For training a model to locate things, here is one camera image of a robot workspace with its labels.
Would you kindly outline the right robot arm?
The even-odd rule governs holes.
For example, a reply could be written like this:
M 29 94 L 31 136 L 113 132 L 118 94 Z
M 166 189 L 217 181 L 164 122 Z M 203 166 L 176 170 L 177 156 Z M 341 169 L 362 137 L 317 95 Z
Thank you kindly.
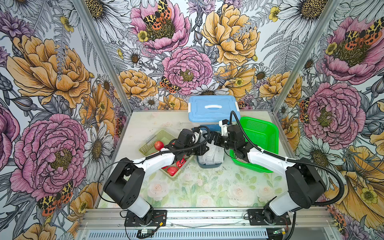
M 325 192 L 326 185 L 309 160 L 289 159 L 264 150 L 254 144 L 238 125 L 225 125 L 225 132 L 212 132 L 208 142 L 232 150 L 236 157 L 259 165 L 286 180 L 288 190 L 277 195 L 264 206 L 262 217 L 270 225 L 287 212 L 308 209 Z

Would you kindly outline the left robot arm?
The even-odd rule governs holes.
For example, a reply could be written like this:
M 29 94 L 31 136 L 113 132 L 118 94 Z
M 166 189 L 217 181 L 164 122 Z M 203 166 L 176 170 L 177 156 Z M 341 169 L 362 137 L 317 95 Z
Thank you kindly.
M 178 138 L 171 140 L 158 152 L 147 157 L 129 160 L 123 158 L 106 180 L 103 192 L 119 207 L 135 215 L 133 220 L 142 226 L 149 225 L 154 219 L 153 207 L 142 197 L 140 190 L 144 179 L 163 167 L 190 156 L 202 156 L 209 147 L 207 142 L 211 131 L 206 126 L 183 129 Z

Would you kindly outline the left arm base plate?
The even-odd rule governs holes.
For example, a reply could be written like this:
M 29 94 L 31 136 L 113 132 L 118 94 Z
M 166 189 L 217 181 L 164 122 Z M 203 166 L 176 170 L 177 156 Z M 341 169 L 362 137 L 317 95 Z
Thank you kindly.
M 153 210 L 150 211 L 143 217 L 139 218 L 131 211 L 127 211 L 125 216 L 125 227 L 162 227 L 167 222 L 167 210 Z

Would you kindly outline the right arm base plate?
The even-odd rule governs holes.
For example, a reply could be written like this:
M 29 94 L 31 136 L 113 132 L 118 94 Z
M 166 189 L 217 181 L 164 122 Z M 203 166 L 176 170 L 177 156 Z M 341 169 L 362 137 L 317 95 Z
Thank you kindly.
M 291 219 L 288 213 L 277 216 L 269 210 L 248 209 L 247 217 L 251 226 L 291 225 Z

